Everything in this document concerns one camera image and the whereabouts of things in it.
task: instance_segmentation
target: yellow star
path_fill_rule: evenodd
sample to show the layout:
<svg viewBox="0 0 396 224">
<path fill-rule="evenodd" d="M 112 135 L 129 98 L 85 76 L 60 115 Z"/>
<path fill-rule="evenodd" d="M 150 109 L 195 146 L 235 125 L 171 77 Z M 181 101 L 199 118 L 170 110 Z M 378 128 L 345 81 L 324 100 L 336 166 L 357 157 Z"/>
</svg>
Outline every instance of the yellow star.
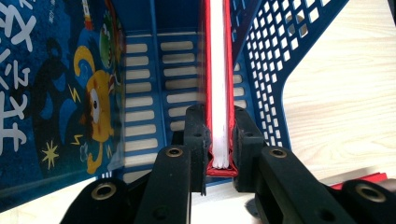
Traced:
<svg viewBox="0 0 396 224">
<path fill-rule="evenodd" d="M 43 159 L 43 161 L 48 160 L 49 161 L 49 169 L 50 169 L 50 165 L 52 164 L 52 167 L 55 167 L 55 161 L 54 159 L 56 157 L 59 157 L 58 154 L 55 153 L 55 150 L 58 148 L 58 146 L 53 147 L 52 146 L 52 140 L 50 141 L 50 145 L 49 143 L 47 143 L 47 151 L 41 150 L 42 152 L 44 152 L 47 156 Z"/>
</svg>

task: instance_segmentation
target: blue plastic basket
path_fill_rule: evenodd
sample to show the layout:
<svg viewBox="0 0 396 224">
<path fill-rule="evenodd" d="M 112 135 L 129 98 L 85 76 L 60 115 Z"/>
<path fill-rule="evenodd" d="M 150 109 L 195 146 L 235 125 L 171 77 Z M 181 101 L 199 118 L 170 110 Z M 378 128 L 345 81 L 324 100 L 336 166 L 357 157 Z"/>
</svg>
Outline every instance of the blue plastic basket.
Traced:
<svg viewBox="0 0 396 224">
<path fill-rule="evenodd" d="M 282 106 L 288 76 L 347 0 L 232 0 L 235 104 L 269 145 L 290 148 Z M 115 0 L 127 33 L 123 178 L 147 173 L 197 104 L 200 2 Z"/>
</svg>

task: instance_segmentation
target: metal bolt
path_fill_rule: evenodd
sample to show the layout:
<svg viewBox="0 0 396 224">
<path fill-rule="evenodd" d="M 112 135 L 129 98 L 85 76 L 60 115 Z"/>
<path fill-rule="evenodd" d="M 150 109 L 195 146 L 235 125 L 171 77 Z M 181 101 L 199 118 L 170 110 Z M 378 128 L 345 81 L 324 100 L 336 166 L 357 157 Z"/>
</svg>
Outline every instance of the metal bolt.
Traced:
<svg viewBox="0 0 396 224">
<path fill-rule="evenodd" d="M 387 200 L 387 197 L 382 192 L 366 184 L 359 184 L 355 189 L 361 197 L 372 202 L 383 203 Z"/>
<path fill-rule="evenodd" d="M 270 155 L 277 158 L 285 158 L 288 156 L 288 153 L 285 150 L 276 148 L 270 150 Z"/>
<path fill-rule="evenodd" d="M 166 150 L 166 156 L 168 157 L 179 157 L 183 154 L 183 150 L 172 147 Z"/>
<path fill-rule="evenodd" d="M 91 196 L 97 201 L 102 201 L 113 196 L 116 191 L 117 187 L 113 183 L 106 182 L 96 186 L 96 188 L 92 191 Z"/>
</svg>

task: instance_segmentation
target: cartoon character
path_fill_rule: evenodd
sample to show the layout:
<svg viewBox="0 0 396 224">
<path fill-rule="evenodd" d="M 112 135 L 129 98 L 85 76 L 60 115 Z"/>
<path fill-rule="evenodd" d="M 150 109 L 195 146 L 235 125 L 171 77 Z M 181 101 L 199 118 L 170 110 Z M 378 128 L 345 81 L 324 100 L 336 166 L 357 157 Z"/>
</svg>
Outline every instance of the cartoon character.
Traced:
<svg viewBox="0 0 396 224">
<path fill-rule="evenodd" d="M 93 159 L 91 153 L 87 159 L 87 173 L 94 174 L 102 164 L 104 142 L 110 136 L 114 136 L 114 129 L 111 127 L 109 99 L 109 94 L 113 89 L 114 78 L 104 70 L 95 71 L 92 54 L 85 46 L 78 47 L 75 54 L 74 66 L 77 76 L 80 76 L 81 69 L 91 69 L 91 71 L 83 72 L 92 73 L 86 84 L 84 114 L 80 119 L 80 123 L 84 124 L 86 128 L 85 135 L 87 140 L 94 140 L 99 143 L 96 160 Z"/>
</svg>

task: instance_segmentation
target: perforated basket side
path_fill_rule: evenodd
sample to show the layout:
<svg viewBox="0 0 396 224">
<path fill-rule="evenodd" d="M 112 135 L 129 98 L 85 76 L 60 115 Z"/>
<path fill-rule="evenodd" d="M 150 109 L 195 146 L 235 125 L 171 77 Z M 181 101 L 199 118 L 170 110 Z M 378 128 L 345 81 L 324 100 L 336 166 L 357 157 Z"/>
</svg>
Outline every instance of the perforated basket side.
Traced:
<svg viewBox="0 0 396 224">
<path fill-rule="evenodd" d="M 346 2 L 262 1 L 244 54 L 255 118 L 269 145 L 291 148 L 282 104 L 284 85 Z"/>
</svg>

